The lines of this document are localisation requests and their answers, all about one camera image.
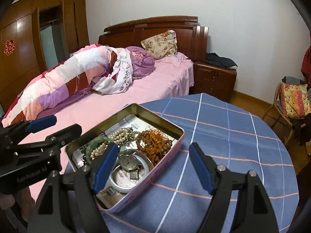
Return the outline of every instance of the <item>floral pillow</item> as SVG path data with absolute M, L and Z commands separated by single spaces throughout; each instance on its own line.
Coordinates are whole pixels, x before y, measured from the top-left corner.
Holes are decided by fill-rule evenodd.
M 289 85 L 281 82 L 282 112 L 289 118 L 303 118 L 311 113 L 307 84 Z
M 149 52 L 155 60 L 165 56 L 177 55 L 176 32 L 168 30 L 159 35 L 141 41 L 143 48 Z

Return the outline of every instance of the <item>round table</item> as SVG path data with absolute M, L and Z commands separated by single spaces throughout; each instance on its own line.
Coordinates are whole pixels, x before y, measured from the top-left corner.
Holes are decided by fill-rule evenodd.
M 142 104 L 185 130 L 175 158 L 154 183 L 119 213 L 103 212 L 111 233 L 196 232 L 211 196 L 189 159 L 197 142 L 206 155 L 233 172 L 256 171 L 270 197 L 281 233 L 288 230 L 298 204 L 298 186 L 290 156 L 259 117 L 207 94 Z M 233 191 L 222 232 L 229 232 L 237 191 Z

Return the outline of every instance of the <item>wooden wardrobe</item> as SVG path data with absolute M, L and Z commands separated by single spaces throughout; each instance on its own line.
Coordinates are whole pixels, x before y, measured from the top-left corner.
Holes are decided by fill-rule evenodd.
M 60 6 L 66 48 L 72 53 L 89 45 L 85 0 L 19 0 L 0 20 L 0 103 L 7 111 L 16 96 L 47 70 L 40 36 L 40 11 Z M 7 40 L 14 51 L 5 54 Z

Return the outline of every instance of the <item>drawer handle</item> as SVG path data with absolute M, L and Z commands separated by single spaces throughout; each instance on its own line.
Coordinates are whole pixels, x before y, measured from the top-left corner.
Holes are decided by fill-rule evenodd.
M 200 68 L 200 70 L 203 70 L 203 71 L 207 71 L 207 72 L 212 72 L 212 70 L 210 70 L 210 69 L 204 69 L 204 68 Z

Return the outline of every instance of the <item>wooden nightstand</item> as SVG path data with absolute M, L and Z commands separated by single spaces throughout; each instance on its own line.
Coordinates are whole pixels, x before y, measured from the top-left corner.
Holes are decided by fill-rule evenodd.
M 194 86 L 190 93 L 207 93 L 229 102 L 232 96 L 236 70 L 220 68 L 205 62 L 194 62 Z

